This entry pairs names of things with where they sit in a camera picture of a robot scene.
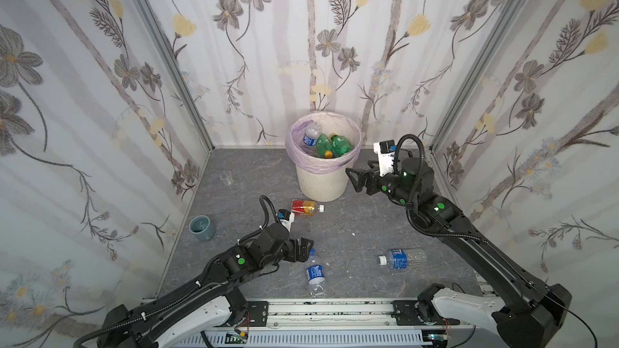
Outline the green soda bottle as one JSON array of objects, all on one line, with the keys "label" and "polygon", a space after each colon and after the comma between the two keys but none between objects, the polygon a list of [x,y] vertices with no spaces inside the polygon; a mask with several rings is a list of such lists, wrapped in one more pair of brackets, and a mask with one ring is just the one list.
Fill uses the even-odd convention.
[{"label": "green soda bottle", "polygon": [[334,157],[344,156],[354,149],[351,142],[341,135],[333,134],[330,141]]},{"label": "green soda bottle", "polygon": [[325,134],[321,134],[316,140],[315,148],[317,155],[322,159],[332,159],[335,157],[335,150],[329,137]]}]

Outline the pepsi label clear bottle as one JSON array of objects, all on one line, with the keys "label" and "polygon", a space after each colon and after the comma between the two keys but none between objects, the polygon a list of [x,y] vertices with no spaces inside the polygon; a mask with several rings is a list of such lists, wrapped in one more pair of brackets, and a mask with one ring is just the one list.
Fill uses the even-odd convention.
[{"label": "pepsi label clear bottle", "polygon": [[315,122],[312,122],[304,130],[302,143],[307,147],[314,147],[321,134],[322,128]]}]

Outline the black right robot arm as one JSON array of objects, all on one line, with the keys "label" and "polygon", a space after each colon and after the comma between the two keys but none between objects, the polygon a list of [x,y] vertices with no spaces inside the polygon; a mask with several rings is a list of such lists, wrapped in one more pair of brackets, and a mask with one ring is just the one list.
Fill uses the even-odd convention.
[{"label": "black right robot arm", "polygon": [[431,285],[418,296],[425,322],[456,319],[497,334],[509,347],[545,347],[563,326],[572,295],[527,272],[474,227],[455,203],[434,190],[422,141],[408,134],[374,146],[378,159],[359,174],[356,191],[383,193],[406,212],[418,233],[436,238],[467,262],[498,298]]}]

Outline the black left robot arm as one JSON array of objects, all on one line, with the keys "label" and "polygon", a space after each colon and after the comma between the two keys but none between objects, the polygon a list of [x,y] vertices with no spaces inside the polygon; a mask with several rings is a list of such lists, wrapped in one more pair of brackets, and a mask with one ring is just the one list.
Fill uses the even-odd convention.
[{"label": "black left robot arm", "polygon": [[267,267],[307,262],[314,247],[312,239],[290,237],[284,214],[275,211],[267,196],[261,195],[259,203],[264,213],[259,228],[212,257],[193,280],[132,310],[116,307],[106,315],[102,328],[78,338],[74,346],[85,347],[92,340],[97,347],[170,346],[172,334],[180,338],[181,328],[214,300],[223,300],[227,311],[216,325],[240,320],[248,307],[240,286],[267,275]]}]

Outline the cream ribbed waste bin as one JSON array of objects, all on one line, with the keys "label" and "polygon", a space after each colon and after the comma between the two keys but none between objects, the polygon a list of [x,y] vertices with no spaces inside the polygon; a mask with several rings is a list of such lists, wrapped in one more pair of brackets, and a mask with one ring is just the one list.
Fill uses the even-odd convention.
[{"label": "cream ribbed waste bin", "polygon": [[314,174],[296,167],[301,192],[312,201],[330,202],[340,198],[350,181],[346,168],[354,166],[354,160],[328,174]]}]

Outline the pink plastic bin liner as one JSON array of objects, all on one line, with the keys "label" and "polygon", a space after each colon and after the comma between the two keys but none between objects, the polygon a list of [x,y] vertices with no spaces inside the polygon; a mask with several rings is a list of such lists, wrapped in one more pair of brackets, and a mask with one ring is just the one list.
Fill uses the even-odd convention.
[{"label": "pink plastic bin liner", "polygon": [[[316,155],[310,155],[301,144],[305,129],[312,122],[322,127],[325,134],[338,134],[346,138],[353,149],[335,159],[322,159]],[[354,164],[359,157],[359,152],[364,145],[362,132],[355,121],[342,114],[328,111],[314,111],[298,119],[290,126],[286,134],[285,147],[291,161],[296,166],[307,172],[324,175],[345,169],[349,164]]]}]

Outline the blue label water bottle front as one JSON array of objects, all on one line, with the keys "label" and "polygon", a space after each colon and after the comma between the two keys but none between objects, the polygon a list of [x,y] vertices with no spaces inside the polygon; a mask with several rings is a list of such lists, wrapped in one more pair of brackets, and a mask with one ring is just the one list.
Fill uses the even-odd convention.
[{"label": "blue label water bottle front", "polygon": [[307,260],[307,266],[305,271],[309,294],[312,297],[324,295],[327,283],[326,277],[324,274],[323,266],[314,249],[312,249],[309,253],[309,259]]}]

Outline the red yellow juice bottle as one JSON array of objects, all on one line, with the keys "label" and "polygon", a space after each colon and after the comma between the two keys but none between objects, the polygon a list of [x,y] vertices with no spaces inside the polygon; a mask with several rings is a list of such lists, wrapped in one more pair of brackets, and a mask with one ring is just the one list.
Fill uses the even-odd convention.
[{"label": "red yellow juice bottle", "polygon": [[315,201],[293,200],[291,205],[291,212],[296,216],[314,216],[324,211],[325,206]]}]

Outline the blue label bottle right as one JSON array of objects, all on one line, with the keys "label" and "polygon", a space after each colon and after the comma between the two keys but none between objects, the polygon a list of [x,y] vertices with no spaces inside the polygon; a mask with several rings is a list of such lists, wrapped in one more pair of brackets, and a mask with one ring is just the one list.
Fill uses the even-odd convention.
[{"label": "blue label bottle right", "polygon": [[392,249],[385,255],[378,256],[378,264],[393,270],[407,270],[423,267],[427,262],[427,254],[421,248]]}]

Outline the teal ceramic cup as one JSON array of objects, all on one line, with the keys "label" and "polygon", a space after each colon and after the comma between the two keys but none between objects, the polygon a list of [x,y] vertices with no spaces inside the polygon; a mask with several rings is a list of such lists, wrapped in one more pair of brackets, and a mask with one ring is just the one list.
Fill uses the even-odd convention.
[{"label": "teal ceramic cup", "polygon": [[190,233],[202,242],[210,241],[216,234],[216,228],[212,220],[206,215],[198,215],[191,219],[189,224]]}]

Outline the small clear glass cup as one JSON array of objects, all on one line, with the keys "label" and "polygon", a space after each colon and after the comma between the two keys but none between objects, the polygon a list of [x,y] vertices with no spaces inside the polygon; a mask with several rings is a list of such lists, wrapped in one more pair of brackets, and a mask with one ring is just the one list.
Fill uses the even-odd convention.
[{"label": "small clear glass cup", "polygon": [[232,186],[232,184],[234,183],[231,171],[229,170],[223,170],[222,172],[220,172],[220,179],[222,183],[227,187]]}]

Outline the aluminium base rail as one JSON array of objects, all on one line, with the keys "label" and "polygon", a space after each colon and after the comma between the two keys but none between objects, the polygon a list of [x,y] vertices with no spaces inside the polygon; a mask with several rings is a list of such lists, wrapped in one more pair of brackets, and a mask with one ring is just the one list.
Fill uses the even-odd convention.
[{"label": "aluminium base rail", "polygon": [[501,347],[456,319],[431,321],[414,298],[251,299],[238,322],[214,300],[156,341],[158,347]]}]

